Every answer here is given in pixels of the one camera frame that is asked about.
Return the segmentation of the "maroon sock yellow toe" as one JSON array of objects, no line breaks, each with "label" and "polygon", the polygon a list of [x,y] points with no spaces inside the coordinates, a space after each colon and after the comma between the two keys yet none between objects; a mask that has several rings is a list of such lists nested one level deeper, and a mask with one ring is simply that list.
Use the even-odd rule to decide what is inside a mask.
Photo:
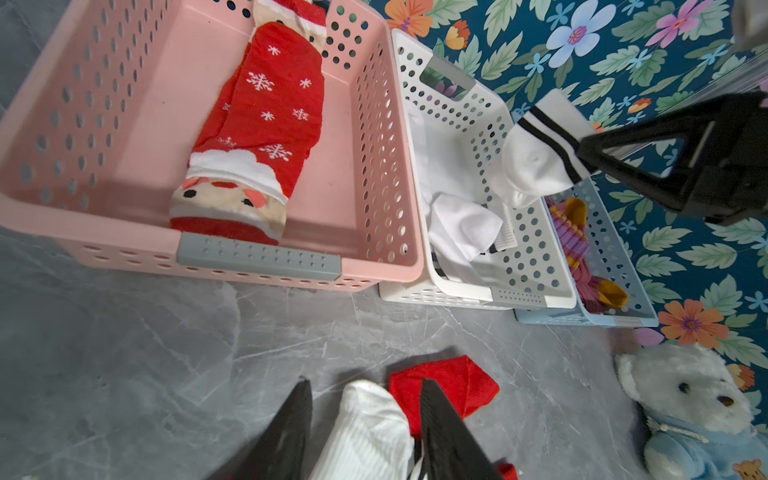
[{"label": "maroon sock yellow toe", "polygon": [[609,309],[625,307],[629,301],[628,294],[614,282],[594,276],[587,263],[590,242],[587,238],[586,203],[577,198],[566,198],[560,202],[547,198],[546,203],[585,309],[592,314],[603,314]]}]

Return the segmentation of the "white plastic basket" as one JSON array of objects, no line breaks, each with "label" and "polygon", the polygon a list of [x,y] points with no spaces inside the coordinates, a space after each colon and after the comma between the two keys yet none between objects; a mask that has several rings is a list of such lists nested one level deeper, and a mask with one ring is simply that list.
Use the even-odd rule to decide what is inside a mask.
[{"label": "white plastic basket", "polygon": [[[413,282],[381,283],[381,298],[490,310],[573,307],[577,293],[544,201],[513,209],[491,189],[491,167],[513,126],[505,103],[406,33],[391,35],[409,115],[425,263]],[[441,193],[487,207],[504,221],[499,239],[471,263],[480,277],[475,284],[450,280],[430,244],[428,203]]]}]

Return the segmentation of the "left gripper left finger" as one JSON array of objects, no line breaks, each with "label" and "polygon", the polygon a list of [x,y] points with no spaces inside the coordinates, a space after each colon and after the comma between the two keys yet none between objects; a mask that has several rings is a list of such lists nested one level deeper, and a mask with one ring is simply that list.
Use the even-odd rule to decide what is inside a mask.
[{"label": "left gripper left finger", "polygon": [[208,479],[303,479],[312,423],[311,383],[296,383],[269,425]]}]

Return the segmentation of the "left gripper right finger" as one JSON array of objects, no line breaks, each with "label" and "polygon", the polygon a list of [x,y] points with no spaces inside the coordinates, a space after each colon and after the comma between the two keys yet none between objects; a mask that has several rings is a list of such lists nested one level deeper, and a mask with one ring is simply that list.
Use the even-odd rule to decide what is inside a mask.
[{"label": "left gripper right finger", "polygon": [[422,381],[420,418],[419,479],[502,479],[435,380]]}]

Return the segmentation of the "white teddy bear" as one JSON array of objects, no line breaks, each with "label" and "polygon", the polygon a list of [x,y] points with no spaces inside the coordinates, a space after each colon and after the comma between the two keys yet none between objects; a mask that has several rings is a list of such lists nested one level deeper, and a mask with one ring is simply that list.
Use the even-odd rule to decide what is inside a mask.
[{"label": "white teddy bear", "polygon": [[765,479],[767,436],[725,360],[674,343],[615,357],[619,383],[646,416],[644,463],[655,479]]}]

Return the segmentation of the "pink plastic basket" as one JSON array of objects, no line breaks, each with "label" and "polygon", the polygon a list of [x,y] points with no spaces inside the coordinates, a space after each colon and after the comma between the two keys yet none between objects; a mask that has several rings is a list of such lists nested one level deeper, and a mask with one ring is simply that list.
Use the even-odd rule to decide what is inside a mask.
[{"label": "pink plastic basket", "polygon": [[334,1],[323,129],[277,246],[173,230],[172,192],[250,1],[74,1],[1,122],[1,224],[103,269],[357,292],[424,264],[386,21]]}]

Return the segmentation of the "white ribbed sock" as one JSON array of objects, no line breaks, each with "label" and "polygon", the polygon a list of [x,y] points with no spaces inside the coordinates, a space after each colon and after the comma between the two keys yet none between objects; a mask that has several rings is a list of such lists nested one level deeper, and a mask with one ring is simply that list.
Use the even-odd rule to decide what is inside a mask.
[{"label": "white ribbed sock", "polygon": [[339,414],[311,479],[405,479],[414,451],[406,415],[383,387],[357,380],[342,392]]}]

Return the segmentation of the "blue plastic basket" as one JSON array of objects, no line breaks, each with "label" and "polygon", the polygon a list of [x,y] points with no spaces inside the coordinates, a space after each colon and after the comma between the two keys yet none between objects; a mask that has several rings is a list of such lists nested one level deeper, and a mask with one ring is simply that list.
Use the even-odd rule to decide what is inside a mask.
[{"label": "blue plastic basket", "polygon": [[626,252],[594,183],[585,180],[563,193],[547,198],[555,202],[577,198],[586,203],[587,238],[590,242],[590,251],[587,254],[589,268],[594,276],[608,279],[620,286],[628,294],[629,301],[621,309],[592,314],[582,304],[571,276],[571,283],[577,293],[574,307],[518,310],[515,313],[516,319],[524,324],[553,326],[656,327],[658,318],[651,300],[631,264],[630,255]]}]

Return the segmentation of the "red plain sock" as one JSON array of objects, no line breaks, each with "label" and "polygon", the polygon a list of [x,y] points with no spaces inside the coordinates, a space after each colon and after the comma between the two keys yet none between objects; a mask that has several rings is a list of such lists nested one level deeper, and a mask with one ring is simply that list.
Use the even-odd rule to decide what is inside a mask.
[{"label": "red plain sock", "polygon": [[393,373],[389,392],[405,414],[411,436],[422,438],[420,395],[424,380],[434,380],[461,419],[489,405],[498,383],[468,356],[422,363]]}]

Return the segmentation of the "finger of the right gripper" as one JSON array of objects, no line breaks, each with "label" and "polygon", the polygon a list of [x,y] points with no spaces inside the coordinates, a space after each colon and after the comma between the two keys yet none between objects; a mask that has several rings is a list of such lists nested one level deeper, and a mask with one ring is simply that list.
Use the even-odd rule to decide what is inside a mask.
[{"label": "finger of the right gripper", "polygon": [[[609,154],[612,148],[676,139],[667,175],[652,174]],[[731,225],[767,218],[767,94],[730,93],[634,126],[584,138],[584,163],[681,216]]]}]

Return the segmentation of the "red santa sock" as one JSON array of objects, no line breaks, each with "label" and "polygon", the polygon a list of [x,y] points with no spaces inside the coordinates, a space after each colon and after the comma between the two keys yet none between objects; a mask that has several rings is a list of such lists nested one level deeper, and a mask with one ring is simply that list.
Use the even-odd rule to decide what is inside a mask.
[{"label": "red santa sock", "polygon": [[277,245],[322,131],[326,6],[256,1],[241,63],[222,87],[171,197],[182,232]]}]

